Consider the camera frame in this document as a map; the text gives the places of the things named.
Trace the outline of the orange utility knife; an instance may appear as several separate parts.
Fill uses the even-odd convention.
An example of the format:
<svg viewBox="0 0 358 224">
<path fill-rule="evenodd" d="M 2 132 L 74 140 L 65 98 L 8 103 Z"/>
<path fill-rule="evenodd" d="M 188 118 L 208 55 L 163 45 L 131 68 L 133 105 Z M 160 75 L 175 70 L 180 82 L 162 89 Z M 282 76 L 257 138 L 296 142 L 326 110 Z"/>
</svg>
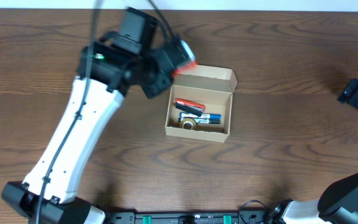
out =
<svg viewBox="0 0 358 224">
<path fill-rule="evenodd" d="M 192 60 L 192 61 L 186 63 L 185 65 L 182 65 L 182 66 L 176 68 L 176 69 L 174 70 L 174 72 L 172 73 L 172 76 L 173 76 L 173 77 L 177 77 L 177 76 L 179 76 L 180 74 L 182 74 L 183 72 L 188 71 L 188 70 L 191 70 L 191 69 L 195 68 L 196 66 L 197 66 L 197 61 L 196 61 L 196 60 Z"/>
</svg>

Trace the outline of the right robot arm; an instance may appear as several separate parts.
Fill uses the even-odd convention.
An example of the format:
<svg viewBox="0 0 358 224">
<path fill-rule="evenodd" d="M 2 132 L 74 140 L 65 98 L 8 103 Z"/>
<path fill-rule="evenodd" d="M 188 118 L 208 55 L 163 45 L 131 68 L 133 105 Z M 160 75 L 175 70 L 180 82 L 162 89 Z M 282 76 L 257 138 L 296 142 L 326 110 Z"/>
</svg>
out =
<svg viewBox="0 0 358 224">
<path fill-rule="evenodd" d="M 358 110 L 358 79 L 350 80 L 337 100 Z M 264 223 L 358 224 L 358 173 L 332 183 L 319 200 L 280 203 Z"/>
</svg>

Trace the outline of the blue marker pen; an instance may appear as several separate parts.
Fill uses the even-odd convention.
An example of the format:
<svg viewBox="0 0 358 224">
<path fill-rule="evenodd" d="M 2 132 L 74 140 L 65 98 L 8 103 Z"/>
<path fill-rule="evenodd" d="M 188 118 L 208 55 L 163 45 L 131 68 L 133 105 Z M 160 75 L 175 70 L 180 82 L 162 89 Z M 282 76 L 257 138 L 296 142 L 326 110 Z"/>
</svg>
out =
<svg viewBox="0 0 358 224">
<path fill-rule="evenodd" d="M 180 113 L 179 118 L 180 119 L 191 118 L 191 119 L 217 119 L 217 120 L 220 120 L 221 115 L 220 114 L 203 113 L 200 116 L 197 116 L 197 115 L 191 114 L 191 113 Z"/>
</svg>

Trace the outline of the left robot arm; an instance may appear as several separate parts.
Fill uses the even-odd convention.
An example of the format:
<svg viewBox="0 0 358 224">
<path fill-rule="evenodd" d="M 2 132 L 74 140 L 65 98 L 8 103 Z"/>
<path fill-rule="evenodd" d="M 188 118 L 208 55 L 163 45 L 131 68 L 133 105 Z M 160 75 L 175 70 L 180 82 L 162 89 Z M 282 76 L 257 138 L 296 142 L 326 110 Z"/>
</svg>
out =
<svg viewBox="0 0 358 224">
<path fill-rule="evenodd" d="M 2 199 L 29 223 L 104 223 L 106 213 L 78 197 L 86 164 L 130 87 L 147 98 L 168 89 L 195 56 L 161 12 L 128 8 L 118 31 L 97 37 L 91 25 L 65 112 L 40 160 Z"/>
</svg>

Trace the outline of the red and black stapler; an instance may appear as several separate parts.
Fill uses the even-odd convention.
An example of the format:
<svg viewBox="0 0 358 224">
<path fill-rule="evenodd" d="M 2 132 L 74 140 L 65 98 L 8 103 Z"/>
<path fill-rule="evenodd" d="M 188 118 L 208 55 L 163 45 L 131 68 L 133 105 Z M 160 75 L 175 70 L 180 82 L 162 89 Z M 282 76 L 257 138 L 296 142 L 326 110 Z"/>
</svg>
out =
<svg viewBox="0 0 358 224">
<path fill-rule="evenodd" d="M 182 110 L 186 113 L 190 113 L 196 116 L 201 116 L 206 109 L 205 105 L 195 103 L 193 101 L 179 99 L 179 98 L 176 98 L 174 100 L 173 105 L 175 106 L 176 109 Z"/>
</svg>

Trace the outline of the yellow tape roll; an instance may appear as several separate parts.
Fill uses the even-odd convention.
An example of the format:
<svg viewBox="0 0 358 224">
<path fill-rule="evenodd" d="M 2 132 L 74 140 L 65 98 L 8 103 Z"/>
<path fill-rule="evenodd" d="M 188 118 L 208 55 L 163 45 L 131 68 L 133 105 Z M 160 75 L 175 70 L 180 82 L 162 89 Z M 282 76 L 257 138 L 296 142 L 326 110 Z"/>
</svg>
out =
<svg viewBox="0 0 358 224">
<path fill-rule="evenodd" d="M 187 130 L 196 130 L 197 129 L 197 123 L 192 118 L 180 118 L 180 125 L 182 129 Z"/>
</svg>

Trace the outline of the cardboard box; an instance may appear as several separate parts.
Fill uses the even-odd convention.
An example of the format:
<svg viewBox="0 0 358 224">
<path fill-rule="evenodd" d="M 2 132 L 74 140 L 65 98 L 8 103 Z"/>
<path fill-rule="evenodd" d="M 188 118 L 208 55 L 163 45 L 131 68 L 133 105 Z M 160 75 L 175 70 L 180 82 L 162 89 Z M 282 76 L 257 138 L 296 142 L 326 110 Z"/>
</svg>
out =
<svg viewBox="0 0 358 224">
<path fill-rule="evenodd" d="M 231 111 L 237 79 L 230 68 L 197 65 L 176 77 L 170 89 L 165 121 L 165 134 L 181 138 L 225 142 L 230 135 Z M 197 124 L 194 129 L 180 126 L 181 110 L 174 107 L 176 99 L 205 106 L 205 113 L 219 114 L 219 124 Z"/>
</svg>

